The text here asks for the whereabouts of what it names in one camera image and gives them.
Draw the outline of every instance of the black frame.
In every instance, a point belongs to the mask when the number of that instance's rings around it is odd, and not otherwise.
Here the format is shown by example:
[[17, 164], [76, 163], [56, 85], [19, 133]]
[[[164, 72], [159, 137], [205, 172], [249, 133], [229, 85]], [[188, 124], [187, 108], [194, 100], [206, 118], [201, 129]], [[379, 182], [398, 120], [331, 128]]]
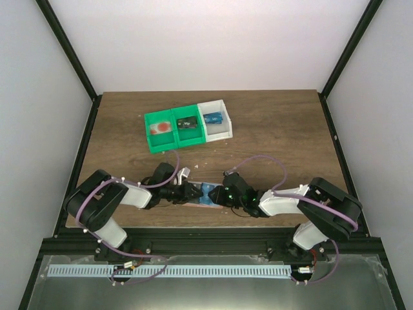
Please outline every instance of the black frame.
[[[85, 131], [81, 140], [79, 151], [76, 156], [74, 167], [70, 176], [69, 184], [65, 197], [72, 192], [79, 179], [83, 160], [92, 133], [97, 111], [101, 102], [102, 95], [98, 96], [83, 69], [80, 60], [67, 38], [63, 27], [57, 16], [54, 14], [48, 0], [36, 0], [43, 15], [48, 21], [50, 28], [60, 42], [65, 54], [70, 60], [76, 74], [81, 80], [85, 90], [92, 100], [92, 107], [86, 124]], [[332, 137], [334, 148], [339, 160], [339, 164], [345, 179], [348, 193], [357, 197], [356, 188], [353, 184], [350, 171], [348, 169], [343, 149], [339, 142], [330, 111], [328, 109], [327, 98], [334, 85], [339, 79], [340, 74], [349, 61], [352, 53], [356, 49], [360, 39], [365, 33], [368, 25], [377, 12], [382, 0], [370, 0], [364, 14], [362, 15], [356, 29], [349, 39], [336, 67], [331, 73], [323, 91], [319, 94], [321, 106], [327, 121], [328, 129]], [[43, 240], [39, 255], [35, 261], [32, 274], [28, 281], [20, 309], [26, 309], [34, 288], [37, 274], [44, 255], [95, 255], [97, 249], [96, 240], [89, 234], [84, 234], [81, 229], [68, 229], [65, 227], [67, 213], [61, 209], [59, 218], [54, 229], [54, 237]], [[279, 244], [285, 244], [295, 228], [244, 228], [244, 229], [125, 229], [129, 236], [139, 240], [143, 245], [151, 245], [152, 253], [159, 255], [186, 255], [186, 254], [263, 254], [270, 253], [269, 249], [275, 249]], [[327, 254], [334, 253], [331, 243], [324, 245]], [[381, 243], [380, 238], [370, 236], [367, 223], [363, 213], [359, 219], [359, 231], [352, 234], [348, 242], [339, 243], [340, 252], [343, 254], [376, 254], [379, 256], [384, 268], [387, 269], [387, 281], [392, 291], [392, 295], [398, 309], [405, 309], [403, 300], [394, 279], [392, 269]], [[271, 260], [279, 260], [279, 255], [269, 255]], [[300, 264], [302, 261], [286, 261], [286, 264]]]

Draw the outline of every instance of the wooden surface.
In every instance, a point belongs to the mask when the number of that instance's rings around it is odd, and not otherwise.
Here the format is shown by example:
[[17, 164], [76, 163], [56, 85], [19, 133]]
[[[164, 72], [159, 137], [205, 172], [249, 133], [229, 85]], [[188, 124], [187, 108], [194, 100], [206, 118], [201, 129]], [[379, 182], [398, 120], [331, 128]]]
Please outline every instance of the wooden surface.
[[[104, 93], [79, 182], [97, 169], [132, 181], [152, 175], [165, 155], [149, 153], [143, 114], [217, 99], [227, 106], [234, 137], [179, 149], [181, 167], [191, 169], [191, 180], [221, 183], [223, 171], [250, 156], [268, 154], [287, 168], [288, 179], [280, 189], [308, 183], [315, 176], [345, 189], [315, 90]], [[173, 155], [169, 162], [175, 165]], [[255, 189], [271, 188], [282, 178], [281, 169], [269, 160], [250, 161], [238, 172]], [[121, 205], [114, 218], [124, 227], [275, 227], [307, 220], [297, 214], [240, 218], [227, 208], [175, 206], [167, 201], [149, 211]], [[67, 226], [74, 226], [73, 218]]]

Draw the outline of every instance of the purple cable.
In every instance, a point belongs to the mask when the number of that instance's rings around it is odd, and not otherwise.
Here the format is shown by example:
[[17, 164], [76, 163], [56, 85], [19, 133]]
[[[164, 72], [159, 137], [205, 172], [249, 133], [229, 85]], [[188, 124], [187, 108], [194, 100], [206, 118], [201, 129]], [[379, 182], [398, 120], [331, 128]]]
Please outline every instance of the purple cable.
[[351, 218], [349, 218], [347, 215], [344, 215], [343, 213], [338, 212], [337, 210], [334, 210], [330, 207], [327, 207], [326, 205], [323, 205], [322, 203], [319, 203], [318, 201], [315, 201], [313, 199], [307, 198], [305, 196], [302, 195], [294, 195], [294, 194], [278, 194], [276, 191], [273, 190], [274, 196], [277, 197], [286, 197], [286, 198], [293, 198], [293, 199], [299, 199], [299, 200], [303, 200], [304, 202], [309, 202], [312, 205], [315, 205], [316, 207], [319, 207], [323, 210], [328, 211], [329, 213], [334, 214], [335, 216], [338, 216], [339, 218], [342, 218], [343, 220], [345, 220], [346, 222], [350, 223], [353, 226], [353, 230], [357, 231], [359, 228], [359, 225], [353, 221]]
[[[177, 163], [176, 163], [175, 171], [174, 171], [174, 173], [172, 173], [171, 177], [169, 177], [169, 179], [167, 179], [166, 181], [164, 181], [164, 182], [162, 182], [162, 183], [159, 183], [159, 184], [155, 184], [155, 185], [141, 185], [142, 188], [153, 189], [153, 188], [155, 188], [155, 187], [160, 187], [160, 186], [162, 186], [162, 185], [164, 185], [164, 184], [167, 184], [167, 183], [170, 182], [173, 178], [175, 178], [175, 175], [177, 174], [178, 169], [179, 169], [179, 154], [178, 154], [178, 152], [175, 151], [175, 150], [171, 150], [171, 151], [176, 154], [176, 158], [177, 158]], [[103, 187], [105, 187], [105, 186], [107, 186], [107, 185], [109, 185], [109, 184], [111, 184], [111, 183], [113, 183], [113, 182], [119, 182], [119, 183], [122, 183], [122, 182], [123, 182], [123, 183], [127, 183], [127, 184], [130, 184], [130, 185], [133, 185], [133, 186], [137, 186], [137, 183], [134, 183], [134, 182], [131, 182], [131, 181], [125, 181], [125, 180], [118, 179], [118, 178], [112, 178], [112, 179], [110, 179], [110, 180], [104, 181], [103, 183], [99, 184], [99, 185], [89, 194], [89, 196], [86, 197], [86, 199], [84, 200], [84, 202], [81, 204], [79, 210], [77, 211], [76, 217], [75, 217], [76, 225], [77, 225], [77, 226], [79, 226], [80, 228], [85, 228], [85, 227], [82, 225], [82, 223], [80, 222], [80, 217], [81, 217], [84, 209], [86, 208], [86, 206], [88, 205], [88, 203], [90, 202], [90, 200], [97, 194], [97, 192], [99, 192]], [[95, 233], [93, 233], [93, 232], [91, 232], [91, 231], [90, 231], [90, 234], [91, 234], [92, 236], [94, 236], [95, 238], [97, 238], [98, 240], [100, 240], [100, 237], [99, 237], [97, 234], [95, 234]], [[162, 260], [165, 262], [165, 265], [163, 266], [163, 268], [162, 268], [161, 270], [159, 270], [157, 273], [155, 273], [155, 274], [153, 274], [152, 276], [149, 276], [149, 277], [147, 277], [147, 278], [141, 279], [141, 280], [139, 280], [139, 281], [132, 282], [132, 283], [130, 283], [130, 284], [141, 283], [141, 282], [145, 282], [145, 281], [151, 280], [151, 279], [155, 278], [157, 275], [163, 273], [163, 272], [165, 271], [167, 265], [168, 265], [167, 259], [166, 259], [165, 257], [163, 257], [163, 256], [126, 253], [126, 252], [123, 252], [123, 251], [120, 251], [120, 250], [116, 249], [115, 247], [112, 247], [110, 244], [106, 243], [104, 240], [102, 240], [102, 243], [103, 243], [107, 248], [111, 249], [113, 252], [116, 252], [117, 254], [120, 254], [120, 255], [123, 255], [123, 256], [129, 256], [129, 257], [135, 257], [135, 258], [160, 258], [160, 259], [162, 259]], [[112, 277], [111, 277], [112, 281], [113, 281], [114, 275], [115, 275], [117, 272], [118, 272], [118, 271], [116, 271], [116, 272], [113, 273], [113, 275], [112, 275]]]
[[[94, 232], [90, 232], [90, 234], [91, 234], [92, 236], [96, 237], [98, 240], [100, 240], [100, 237], [99, 237], [97, 234], [95, 234]], [[168, 266], [168, 260], [167, 260], [167, 258], [165, 258], [164, 256], [126, 253], [126, 252], [123, 252], [123, 251], [121, 251], [121, 250], [119, 250], [119, 249], [116, 249], [115, 247], [112, 247], [109, 243], [107, 243], [107, 242], [105, 242], [105, 241], [103, 241], [103, 240], [102, 240], [102, 243], [103, 243], [108, 249], [111, 249], [113, 252], [115, 252], [115, 253], [117, 253], [117, 254], [120, 254], [120, 255], [123, 255], [123, 256], [134, 257], [134, 258], [159, 258], [159, 259], [162, 259], [162, 260], [165, 262], [165, 264], [164, 264], [164, 266], [162, 267], [162, 269], [159, 270], [158, 272], [154, 273], [153, 275], [148, 276], [148, 277], [143, 278], [143, 279], [140, 279], [140, 280], [138, 280], [138, 281], [133, 281], [133, 282], [127, 281], [127, 282], [124, 282], [126, 285], [136, 284], [136, 283], [142, 283], [142, 282], [149, 281], [149, 280], [155, 278], [156, 276], [160, 275], [161, 273], [163, 273], [163, 272], [165, 271], [166, 267]], [[113, 274], [111, 275], [111, 277], [110, 277], [110, 279], [112, 280], [112, 282], [114, 282], [114, 276], [115, 276], [118, 272], [120, 272], [120, 271], [122, 271], [122, 270], [128, 270], [128, 269], [122, 268], [122, 269], [115, 270], [114, 273], [113, 273]]]
[[[179, 169], [179, 154], [176, 150], [170, 150], [170, 151], [174, 152], [176, 154], [176, 167], [175, 167], [174, 173], [172, 173], [172, 175], [169, 177], [169, 179], [165, 180], [164, 182], [161, 182], [161, 183], [158, 183], [158, 184], [155, 184], [155, 185], [143, 185], [143, 184], [141, 184], [140, 187], [142, 187], [143, 189], [154, 189], [156, 187], [159, 187], [159, 186], [162, 186], [162, 185], [165, 185], [165, 184], [171, 182], [175, 178], [176, 174], [178, 173], [178, 169]], [[122, 180], [122, 179], [116, 179], [116, 181], [123, 182], [123, 183], [133, 185], [133, 186], [137, 186], [137, 183], [132, 182], [132, 181], [127, 181], [127, 180]]]
[[283, 169], [284, 178], [281, 180], [281, 182], [279, 182], [278, 184], [276, 184], [276, 185], [273, 187], [273, 190], [274, 190], [275, 188], [277, 188], [277, 187], [279, 187], [279, 186], [281, 186], [282, 184], [285, 183], [285, 181], [287, 180], [287, 170], [286, 170], [286, 168], [284, 167], [283, 163], [281, 163], [281, 161], [278, 160], [277, 158], [274, 158], [274, 157], [271, 157], [271, 156], [268, 156], [268, 155], [255, 155], [255, 156], [249, 157], [249, 158], [243, 160], [243, 161], [242, 161], [241, 163], [239, 163], [238, 165], [236, 165], [234, 168], [228, 170], [227, 173], [229, 173], [229, 172], [234, 172], [235, 170], [237, 170], [238, 168], [240, 168], [240, 166], [242, 166], [242, 165], [244, 165], [245, 163], [249, 162], [250, 160], [254, 160], [254, 159], [256, 159], [256, 158], [268, 158], [269, 160], [272, 160], [272, 161], [276, 162], [276, 163]]
[[76, 221], [76, 225], [83, 228], [82, 223], [80, 222], [80, 217], [83, 213], [83, 210], [86, 208], [86, 206], [88, 205], [88, 203], [90, 202], [90, 200], [92, 200], [92, 198], [96, 195], [97, 192], [99, 192], [103, 187], [116, 182], [115, 179], [109, 179], [107, 181], [104, 181], [103, 183], [101, 183], [98, 187], [96, 187], [90, 194], [89, 196], [86, 197], [86, 199], [84, 200], [84, 202], [81, 204], [79, 210], [76, 213], [76, 217], [75, 217], [75, 221]]
[[[171, 150], [171, 151], [176, 154], [176, 167], [175, 167], [174, 173], [172, 173], [172, 175], [169, 177], [169, 179], [167, 179], [167, 180], [164, 181], [164, 182], [161, 182], [161, 183], [158, 183], [158, 184], [155, 184], [155, 185], [140, 185], [142, 188], [144, 188], [144, 189], [153, 189], [153, 188], [155, 188], [155, 187], [159, 187], [159, 186], [165, 185], [165, 184], [169, 183], [173, 178], [175, 178], [175, 176], [176, 176], [176, 174], [177, 174], [177, 172], [178, 172], [178, 169], [179, 169], [179, 154], [178, 154], [178, 152], [177, 152], [176, 150]], [[81, 204], [78, 212], [76, 213], [76, 217], [75, 217], [76, 225], [77, 225], [77, 226], [82, 227], [82, 224], [81, 224], [81, 222], [80, 222], [80, 217], [81, 217], [81, 215], [82, 215], [83, 210], [86, 208], [86, 206], [87, 206], [88, 203], [90, 202], [90, 200], [91, 200], [91, 199], [96, 195], [96, 193], [99, 192], [103, 187], [105, 187], [105, 186], [107, 186], [108, 184], [113, 183], [113, 182], [126, 183], [126, 184], [129, 184], [129, 185], [138, 186], [138, 183], [136, 183], [136, 182], [126, 181], [126, 180], [122, 180], [122, 179], [119, 179], [119, 178], [112, 178], [112, 179], [110, 179], [110, 180], [107, 180], [107, 181], [101, 183], [99, 186], [97, 186], [97, 187], [89, 194], [89, 196], [86, 197], [86, 199], [84, 200], [84, 202]]]
[[338, 216], [339, 218], [342, 218], [342, 219], [345, 220], [346, 222], [350, 223], [350, 224], [353, 226], [354, 231], [357, 231], [357, 230], [358, 230], [359, 225], [358, 225], [355, 221], [353, 221], [351, 218], [349, 218], [348, 216], [344, 215], [343, 213], [340, 213], [340, 212], [338, 212], [338, 211], [336, 211], [336, 210], [334, 210], [334, 209], [332, 209], [332, 208], [330, 208], [330, 207], [327, 207], [326, 205], [323, 205], [323, 204], [319, 203], [318, 201], [312, 200], [312, 199], [310, 199], [310, 198], [307, 198], [307, 197], [304, 197], [304, 196], [301, 196], [301, 195], [278, 194], [278, 193], [276, 192], [276, 189], [277, 189], [278, 187], [280, 187], [282, 184], [284, 184], [285, 181], [287, 180], [287, 170], [286, 170], [285, 166], [283, 165], [283, 163], [282, 163], [280, 160], [278, 160], [278, 159], [276, 159], [276, 158], [274, 158], [274, 157], [271, 157], [271, 156], [268, 156], [268, 155], [255, 155], [255, 156], [252, 156], [252, 157], [249, 157], [249, 158], [245, 159], [245, 160], [242, 161], [240, 164], [236, 165], [234, 168], [228, 170], [227, 172], [234, 172], [236, 169], [238, 169], [240, 166], [244, 165], [246, 162], [248, 162], [248, 161], [250, 161], [250, 160], [254, 160], [254, 159], [256, 159], [256, 158], [268, 158], [268, 159], [276, 162], [276, 163], [283, 169], [283, 172], [284, 172], [284, 177], [283, 177], [283, 179], [282, 179], [281, 182], [279, 182], [278, 184], [275, 184], [275, 185], [272, 187], [272, 189], [271, 189], [272, 192], [273, 192], [273, 194], [274, 194], [274, 196], [284, 197], [284, 198], [299, 199], [299, 200], [303, 200], [304, 202], [305, 202], [305, 201], [306, 201], [306, 202], [309, 202], [309, 203], [315, 205], [316, 207], [319, 207], [319, 208], [321, 208], [321, 209], [323, 209], [323, 210], [326, 210], [327, 212], [332, 213], [332, 214]]
[[[336, 271], [337, 266], [338, 266], [338, 261], [339, 261], [339, 251], [338, 251], [337, 243], [334, 240], [330, 240], [330, 241], [333, 243], [334, 248], [336, 250], [336, 262], [334, 263], [333, 269], [331, 269], [331, 271], [328, 274], [326, 274], [324, 277], [322, 277], [321, 279], [311, 281], [311, 282], [307, 282], [307, 285], [316, 284], [316, 283], [320, 283], [324, 280], [327, 280], [328, 278], [331, 277], [331, 275], [334, 273], [334, 271]], [[297, 281], [293, 276], [291, 276], [291, 280], [293, 280], [294, 282], [299, 283], [299, 281]]]

